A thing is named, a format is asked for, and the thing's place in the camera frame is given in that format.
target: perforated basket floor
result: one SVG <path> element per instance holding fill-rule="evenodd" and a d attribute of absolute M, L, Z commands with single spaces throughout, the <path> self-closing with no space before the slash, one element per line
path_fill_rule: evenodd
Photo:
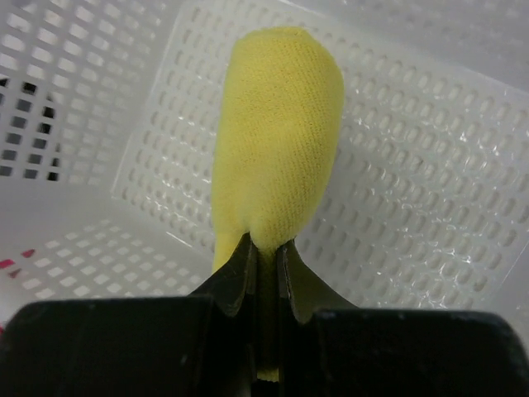
<path fill-rule="evenodd" d="M 297 239 L 303 259 L 360 306 L 493 310 L 529 336 L 529 7 L 0 7 L 2 225 L 14 225 L 1 231 L 6 316 L 32 299 L 186 294 L 209 275 L 212 153 L 232 45 L 296 25 L 331 51 L 346 82 L 331 181 Z"/>

